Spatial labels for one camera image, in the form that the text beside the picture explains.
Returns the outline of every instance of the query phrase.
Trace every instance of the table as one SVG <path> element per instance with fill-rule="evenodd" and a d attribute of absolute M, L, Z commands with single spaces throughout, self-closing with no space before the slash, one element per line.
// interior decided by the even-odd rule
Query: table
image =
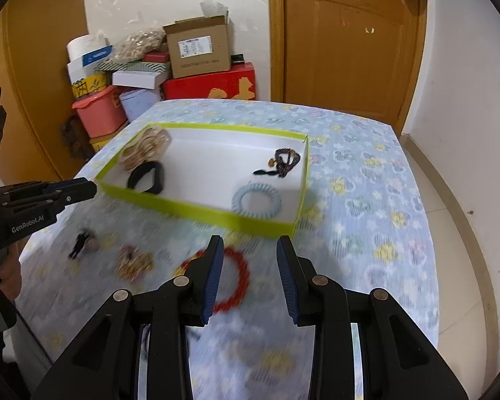
<path fill-rule="evenodd" d="M 384 287 L 437 345 L 435 255 L 419 191 L 391 127 L 349 114 L 306 106 L 234 100 L 177 100 L 154 105 L 126 127 L 80 171 L 93 179 L 101 167 L 150 122 L 210 122 L 285 129 L 308 134 L 307 194 L 293 245 L 318 273 L 344 288 L 368 293 Z M 71 261 L 82 227 L 102 247 Z M 276 241 L 171 217 L 99 194 L 69 206 L 58 222 L 35 233 L 24 249 L 20 312 L 52 359 L 114 290 L 154 290 L 211 235 L 244 253 L 251 272 L 240 307 L 190 328 L 195 399 L 305 399 L 313 350 L 312 327 L 298 328 L 287 313 L 276 265 Z M 152 251 L 155 267 L 132 284 L 116 274 L 122 245 Z M 237 269 L 226 259 L 217 300 L 235 288 Z M 362 394 L 359 339 L 354 332 L 356 395 Z M 13 335 L 24 372 L 35 358 Z M 139 399 L 145 398 L 141 361 Z M 33 375 L 35 385 L 40 375 Z"/>

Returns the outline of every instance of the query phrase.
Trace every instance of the white paper roll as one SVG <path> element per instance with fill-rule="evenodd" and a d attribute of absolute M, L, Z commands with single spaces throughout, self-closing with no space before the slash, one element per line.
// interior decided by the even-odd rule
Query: white paper roll
<path fill-rule="evenodd" d="M 76 60 L 76 58 L 80 58 L 84 54 L 96 51 L 105 46 L 107 46 L 105 38 L 98 34 L 86 34 L 85 36 L 72 39 L 67 45 L 69 60 Z"/>

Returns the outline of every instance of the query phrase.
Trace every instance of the red bracelet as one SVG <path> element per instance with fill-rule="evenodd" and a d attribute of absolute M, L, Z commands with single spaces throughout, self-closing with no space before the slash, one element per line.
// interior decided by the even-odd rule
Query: red bracelet
<path fill-rule="evenodd" d="M 189 266 L 191 260 L 199 259 L 205 254 L 205 250 L 197 251 L 196 254 L 190 259 L 185 260 L 180 267 L 176 270 L 178 275 L 182 275 L 183 272 Z M 216 303 L 213 307 L 213 313 L 218 312 L 227 312 L 232 308 L 238 307 L 246 296 L 246 292 L 248 291 L 248 287 L 250 285 L 250 271 L 248 270 L 248 263 L 243 258 L 243 254 L 239 251 L 234 250 L 233 248 L 224 248 L 224 257 L 229 257 L 237 264 L 237 269 L 239 270 L 239 280 L 237 282 L 237 287 L 233 294 L 226 299 L 225 301 L 221 301 Z"/>

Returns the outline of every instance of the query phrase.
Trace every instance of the blue hair ring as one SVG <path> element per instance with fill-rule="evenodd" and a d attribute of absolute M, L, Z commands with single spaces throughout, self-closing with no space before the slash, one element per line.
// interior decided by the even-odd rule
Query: blue hair ring
<path fill-rule="evenodd" d="M 264 212 L 250 212 L 243 207 L 243 197 L 251 192 L 262 192 L 269 196 L 271 206 Z M 231 201 L 231 209 L 241 215 L 249 218 L 260 220 L 268 220 L 274 218 L 281 209 L 281 198 L 278 190 L 266 183 L 249 183 L 248 185 L 239 188 Z"/>

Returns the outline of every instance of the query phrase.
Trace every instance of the silver screw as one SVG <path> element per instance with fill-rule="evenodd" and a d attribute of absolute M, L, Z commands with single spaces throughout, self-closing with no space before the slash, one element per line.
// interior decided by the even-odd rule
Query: silver screw
<path fill-rule="evenodd" d="M 374 291 L 374 297 L 380 301 L 385 301 L 389 297 L 389 294 L 382 288 L 377 288 Z"/>
<path fill-rule="evenodd" d="M 315 275 L 312 278 L 312 281 L 317 286 L 325 286 L 326 284 L 328 284 L 328 278 L 326 278 L 324 275 Z"/>
<path fill-rule="evenodd" d="M 113 299 L 115 301 L 124 301 L 128 297 L 128 292 L 125 290 L 117 290 L 115 293 L 113 293 Z"/>
<path fill-rule="evenodd" d="M 174 279 L 174 285 L 178 287 L 187 286 L 189 279 L 185 275 L 180 275 Z"/>

